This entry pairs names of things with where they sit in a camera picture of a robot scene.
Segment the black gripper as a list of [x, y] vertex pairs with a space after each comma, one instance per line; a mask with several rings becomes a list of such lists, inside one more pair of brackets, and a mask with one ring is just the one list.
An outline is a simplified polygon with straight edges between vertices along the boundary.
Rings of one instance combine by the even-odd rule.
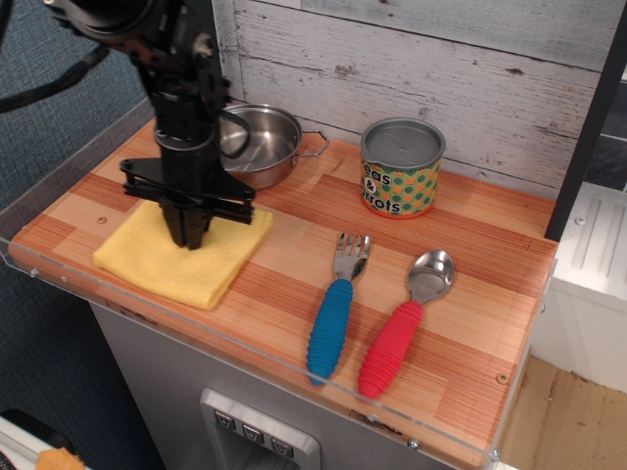
[[[128, 195], [159, 201], [177, 246], [200, 248], [214, 215], [242, 223], [252, 221], [256, 192], [222, 167], [215, 133], [182, 140], [157, 131], [155, 140], [161, 151], [158, 157], [121, 161], [120, 170], [126, 175], [124, 190]], [[181, 210], [185, 210], [184, 221]]]

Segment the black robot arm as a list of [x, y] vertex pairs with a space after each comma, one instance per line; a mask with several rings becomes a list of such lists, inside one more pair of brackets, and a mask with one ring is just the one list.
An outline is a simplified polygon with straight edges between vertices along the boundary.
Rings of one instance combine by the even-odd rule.
[[126, 194], [162, 209], [172, 241], [201, 246], [213, 217], [252, 220], [254, 190], [229, 175], [222, 160], [247, 149], [244, 135], [231, 150], [220, 125], [248, 124], [226, 110], [229, 81], [221, 70], [213, 5], [209, 1], [50, 1], [53, 17], [74, 33], [124, 53], [136, 67], [156, 115], [157, 158], [124, 160]]

